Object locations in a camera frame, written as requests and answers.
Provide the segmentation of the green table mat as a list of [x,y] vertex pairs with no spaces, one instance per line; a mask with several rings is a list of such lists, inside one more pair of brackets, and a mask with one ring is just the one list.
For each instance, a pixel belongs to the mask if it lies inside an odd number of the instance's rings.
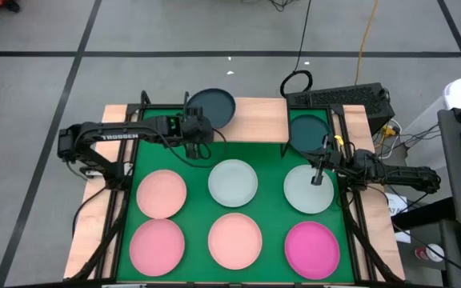
[[[292,226],[305,221],[324,225],[335,235],[340,249],[339,265],[327,278],[328,282],[353,282],[350,252],[343,212],[337,203],[319,214],[303,214],[293,208],[283,193],[283,182],[288,172],[306,164],[297,151],[280,153],[278,144],[215,142],[210,145],[212,157],[198,160],[192,168],[178,160],[184,154],[181,147],[167,150],[161,145],[140,142],[138,145],[133,186],[156,170],[173,170],[186,183],[187,196],[182,209],[172,217],[183,232],[185,251],[180,263],[161,282],[304,282],[292,270],[284,254],[284,242]],[[252,166],[259,179],[256,195],[237,212],[252,218],[263,236],[263,247],[258,259],[243,270],[228,270],[220,266],[208,250],[207,238],[214,221],[229,213],[219,205],[208,190],[210,164],[223,159],[239,159]]]

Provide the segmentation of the magenta plate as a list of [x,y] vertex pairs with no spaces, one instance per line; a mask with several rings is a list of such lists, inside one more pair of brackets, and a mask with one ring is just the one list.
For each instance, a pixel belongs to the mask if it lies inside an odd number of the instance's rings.
[[339,243],[334,234],[318,222],[300,222],[287,233],[284,253],[290,267],[300,276],[322,280],[339,265]]

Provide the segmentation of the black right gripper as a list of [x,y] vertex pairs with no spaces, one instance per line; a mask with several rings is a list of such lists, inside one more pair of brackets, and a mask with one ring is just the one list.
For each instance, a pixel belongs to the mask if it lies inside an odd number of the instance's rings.
[[313,164],[312,167],[315,169],[315,175],[311,179],[313,186],[320,186],[323,181],[323,169],[333,170],[338,173],[346,173],[351,170],[352,162],[345,158],[344,155],[337,150],[329,150],[331,141],[329,140],[330,135],[326,134],[323,137],[323,144],[321,148],[320,162]]

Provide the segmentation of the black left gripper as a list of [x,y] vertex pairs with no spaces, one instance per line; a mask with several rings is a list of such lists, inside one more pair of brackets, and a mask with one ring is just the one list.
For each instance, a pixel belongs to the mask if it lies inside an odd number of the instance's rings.
[[181,117],[180,128],[186,158],[201,158],[199,144],[211,144],[214,141],[213,127],[209,119],[203,116],[203,108],[187,106],[185,117]]

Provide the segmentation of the white paper sheet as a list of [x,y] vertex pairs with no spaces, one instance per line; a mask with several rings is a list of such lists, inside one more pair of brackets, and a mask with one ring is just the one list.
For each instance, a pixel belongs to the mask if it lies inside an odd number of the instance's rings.
[[388,199],[388,210],[391,217],[407,211],[408,203],[405,196],[390,193],[385,193],[385,195]]

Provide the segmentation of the wooden shelf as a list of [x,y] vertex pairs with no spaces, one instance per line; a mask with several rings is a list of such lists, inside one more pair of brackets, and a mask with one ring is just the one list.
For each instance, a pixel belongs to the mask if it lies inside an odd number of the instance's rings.
[[218,129],[228,145],[244,143],[288,143],[289,117],[285,98],[236,98],[233,118]]

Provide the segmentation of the pink plate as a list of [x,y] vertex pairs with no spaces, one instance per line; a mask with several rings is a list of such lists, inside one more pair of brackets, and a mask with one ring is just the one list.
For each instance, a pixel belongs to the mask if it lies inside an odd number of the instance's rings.
[[143,223],[130,241],[133,267],[149,277],[171,272],[181,261],[185,238],[177,224],[169,219],[151,219]]

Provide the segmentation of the pale grey-green plate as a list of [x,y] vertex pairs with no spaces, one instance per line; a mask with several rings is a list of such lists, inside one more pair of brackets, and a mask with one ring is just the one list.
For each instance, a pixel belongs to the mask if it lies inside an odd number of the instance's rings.
[[211,197],[218,204],[230,208],[246,205],[255,196],[258,186],[255,170],[238,159],[220,162],[208,178]]
[[326,210],[334,199],[335,189],[330,175],[323,172],[322,184],[315,186],[311,179],[316,169],[310,165],[293,168],[285,177],[283,191],[287,201],[304,214],[318,214]]

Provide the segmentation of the peach plate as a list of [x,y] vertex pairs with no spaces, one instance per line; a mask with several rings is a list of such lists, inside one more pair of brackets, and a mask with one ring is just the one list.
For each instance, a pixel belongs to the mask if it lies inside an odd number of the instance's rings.
[[208,234],[211,257],[228,270],[241,270],[253,264],[260,255],[263,238],[255,221],[240,213],[218,218]]
[[186,201],[187,188],[182,177],[172,170],[148,174],[137,190],[138,208],[149,218],[169,218],[177,214]]

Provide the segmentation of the black metal table frame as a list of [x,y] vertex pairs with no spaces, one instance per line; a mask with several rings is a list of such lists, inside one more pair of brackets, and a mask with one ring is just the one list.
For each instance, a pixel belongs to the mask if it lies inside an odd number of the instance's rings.
[[[138,109],[135,104],[128,105],[106,105],[102,122],[124,122],[124,120],[136,121],[137,117],[134,112]],[[332,114],[335,131],[338,134],[343,132],[345,125],[349,139],[356,145],[358,149],[373,150],[374,144],[371,139],[367,114],[364,106],[347,105],[342,106],[343,112],[338,113],[334,109]],[[118,158],[120,142],[106,142],[97,144],[96,151],[100,152],[103,157],[114,161]],[[83,201],[87,200],[96,190],[104,186],[101,178],[96,178],[86,184]],[[399,255],[399,249],[395,241],[395,234],[391,226],[391,217],[389,215],[386,200],[380,196],[383,188],[378,185],[372,185],[378,188],[376,191],[372,188],[361,193],[363,218],[366,223],[368,238],[371,245],[379,253],[382,260],[389,268],[400,278],[405,278],[402,263]],[[96,249],[97,245],[102,241],[103,220],[106,220],[106,215],[109,216],[109,224],[113,224],[116,219],[114,210],[120,211],[123,192],[110,193],[110,195],[102,195],[101,198],[94,199],[92,203],[87,203],[84,210],[81,211],[77,230],[74,235],[74,240],[71,244],[69,258],[67,260],[64,278],[71,278],[82,268],[82,265],[89,259],[90,255]],[[357,255],[359,261],[359,271],[361,279],[372,279],[368,276],[366,255],[362,247],[357,247]],[[116,265],[117,244],[116,239],[112,242],[108,249],[104,250],[102,257],[102,276],[91,275],[89,278],[109,278],[111,274],[111,265]]]

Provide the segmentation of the red and white cup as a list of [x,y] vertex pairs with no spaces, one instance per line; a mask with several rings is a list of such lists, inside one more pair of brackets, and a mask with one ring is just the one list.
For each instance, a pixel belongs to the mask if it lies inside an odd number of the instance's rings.
[[442,262],[445,253],[441,246],[431,243],[416,248],[415,256],[417,257],[417,259],[424,261]]

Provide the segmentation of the dark teal plate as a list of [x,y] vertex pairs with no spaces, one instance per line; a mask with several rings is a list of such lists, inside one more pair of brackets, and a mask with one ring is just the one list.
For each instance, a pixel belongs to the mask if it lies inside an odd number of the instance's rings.
[[235,116],[236,101],[227,91],[219,88],[201,90],[187,101],[188,108],[202,107],[202,114],[213,128],[222,129]]
[[314,115],[304,114],[291,121],[291,145],[298,152],[311,152],[323,147],[331,138],[330,127]]

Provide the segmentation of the black computer case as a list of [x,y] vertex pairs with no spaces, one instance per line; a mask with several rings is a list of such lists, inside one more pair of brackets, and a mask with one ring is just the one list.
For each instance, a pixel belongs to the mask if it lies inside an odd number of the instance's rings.
[[389,91],[379,82],[357,86],[344,86],[324,90],[308,90],[286,94],[290,106],[315,108],[316,106],[364,106],[370,132],[377,133],[395,116]]

